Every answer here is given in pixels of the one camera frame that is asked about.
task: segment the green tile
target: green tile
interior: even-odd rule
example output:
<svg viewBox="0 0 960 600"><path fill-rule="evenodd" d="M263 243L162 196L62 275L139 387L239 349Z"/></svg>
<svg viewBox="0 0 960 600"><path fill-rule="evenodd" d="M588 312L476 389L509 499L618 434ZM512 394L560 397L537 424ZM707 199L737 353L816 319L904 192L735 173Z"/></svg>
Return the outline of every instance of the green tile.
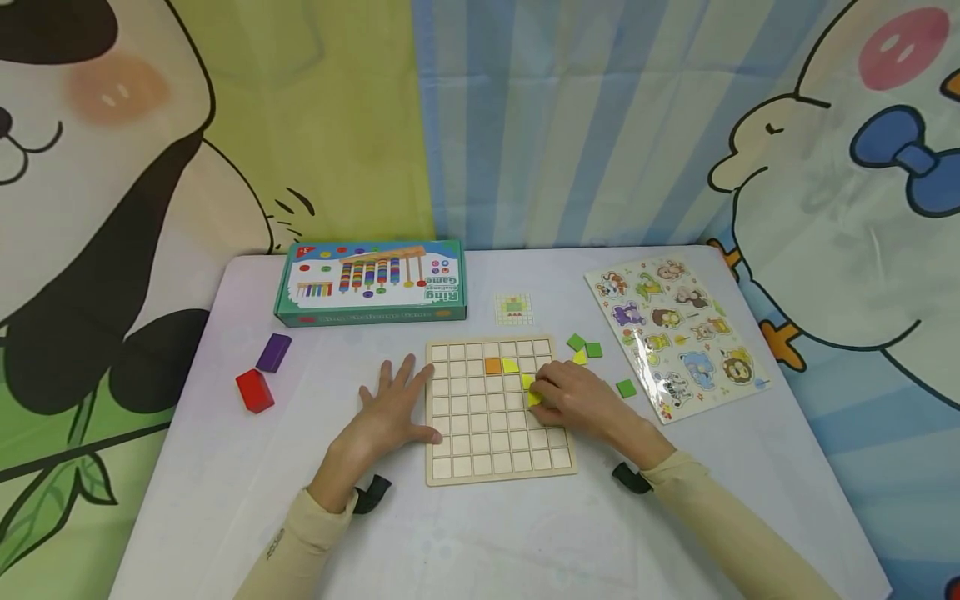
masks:
<svg viewBox="0 0 960 600"><path fill-rule="evenodd" d="M600 358L603 356L603 349L600 348L599 342L590 342L587 344L587 356L590 358Z"/></svg>
<svg viewBox="0 0 960 600"><path fill-rule="evenodd" d="M634 382L630 379L624 379L616 384L616 389L622 397L628 398L630 396L636 396L636 387L634 387Z"/></svg>
<svg viewBox="0 0 960 600"><path fill-rule="evenodd" d="M573 348L574 352L579 352L580 348L587 344L587 340L574 333L570 336L570 339L566 341L566 344Z"/></svg>

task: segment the left hand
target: left hand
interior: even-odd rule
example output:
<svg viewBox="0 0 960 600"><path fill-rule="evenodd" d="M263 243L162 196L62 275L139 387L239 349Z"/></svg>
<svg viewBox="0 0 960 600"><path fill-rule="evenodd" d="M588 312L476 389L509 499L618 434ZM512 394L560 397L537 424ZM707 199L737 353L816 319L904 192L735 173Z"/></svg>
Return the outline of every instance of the left hand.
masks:
<svg viewBox="0 0 960 600"><path fill-rule="evenodd" d="M423 387L433 376L433 365L427 365L408 384L415 361L413 354L407 354L396 377L390 361L383 361L376 396L367 386L360 386L363 408L330 444L307 486L307 492L329 513L344 510L354 484L384 455L409 442L439 444L444 438L433 427L414 425L410 420Z"/></svg>
<svg viewBox="0 0 960 600"><path fill-rule="evenodd" d="M370 464L409 442L439 444L444 438L433 427L414 425L410 420L423 387L433 376L433 365L427 365L408 385L416 360L413 354L407 354L396 378L390 361L383 361L376 396L367 386L360 386L363 408L344 428L338 440L352 447L353 453Z"/></svg>

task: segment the hand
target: hand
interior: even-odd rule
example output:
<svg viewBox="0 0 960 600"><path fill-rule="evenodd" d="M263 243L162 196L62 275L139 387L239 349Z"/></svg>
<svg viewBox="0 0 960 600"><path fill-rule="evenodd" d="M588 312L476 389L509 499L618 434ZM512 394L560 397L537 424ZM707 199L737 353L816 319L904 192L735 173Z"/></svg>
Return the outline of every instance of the hand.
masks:
<svg viewBox="0 0 960 600"><path fill-rule="evenodd" d="M433 365L427 365L408 385L415 360L413 354L407 354L396 378L393 365L389 360L384 361L376 396L367 386L360 386L363 408L330 444L324 462L307 487L307 492L327 512L341 513L356 481L385 454L408 442L439 444L443 439L433 427L414 425L410 421L423 386L433 376Z"/></svg>
<svg viewBox="0 0 960 600"><path fill-rule="evenodd" d="M659 465L676 451L606 381L572 361L543 365L530 389L545 400L545 405L530 407L541 423L586 433L613 446L641 469Z"/></svg>

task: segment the orange bird foot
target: orange bird foot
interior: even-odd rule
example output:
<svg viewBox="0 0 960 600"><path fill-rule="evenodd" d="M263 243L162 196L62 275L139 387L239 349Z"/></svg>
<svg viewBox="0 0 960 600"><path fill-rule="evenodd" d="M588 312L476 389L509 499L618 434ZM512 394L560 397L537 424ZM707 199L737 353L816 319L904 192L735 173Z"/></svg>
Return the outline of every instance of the orange bird foot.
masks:
<svg viewBox="0 0 960 600"><path fill-rule="evenodd" d="M800 337L800 330L796 325L787 322L777 327L764 319L760 322L760 332L767 341L767 346L773 351L778 362L798 372L806 371L806 361L793 349L790 343Z"/></svg>
<svg viewBox="0 0 960 600"><path fill-rule="evenodd" d="M730 272L733 273L733 280L739 281L740 275L736 272L736 266L740 264L740 261L743 260L743 256L740 255L740 249L734 248L733 250L727 252L723 248L723 244L720 243L715 237L711 237L707 240L708 246L713 246L715 249L719 250L723 254L723 259L727 263L727 266L730 268Z"/></svg>

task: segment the table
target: table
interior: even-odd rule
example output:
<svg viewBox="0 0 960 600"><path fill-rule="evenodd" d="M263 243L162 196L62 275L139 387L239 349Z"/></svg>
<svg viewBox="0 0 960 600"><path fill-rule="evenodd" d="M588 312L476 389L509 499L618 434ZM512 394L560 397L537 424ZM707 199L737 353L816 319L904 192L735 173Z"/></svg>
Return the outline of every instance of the table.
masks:
<svg viewBox="0 0 960 600"><path fill-rule="evenodd" d="M465 322L285 329L272 314L279 256L233 260L156 465L111 598L230 598L282 522L297 489L375 384L381 360L429 340L573 332L600 341L590 367L608 381L632 374L583 281L586 271L664 248L468 252ZM823 452L720 255L685 249L691 267L765 361L767 391L667 425L804 555L844 597L879 600L889 584ZM528 293L535 324L498 327L493 296ZM267 375L276 406L244 410L233 378L270 333L294 338ZM560 358L569 358L562 348ZM656 421L646 397L629 400ZM422 420L423 407L415 412ZM574 476L427 488L422 447L375 472L394 482L380 506L354 519L326 567L325 598L731 598L736 590L652 494L611 477L622 458L577 440ZM372 475L368 474L366 485Z"/></svg>

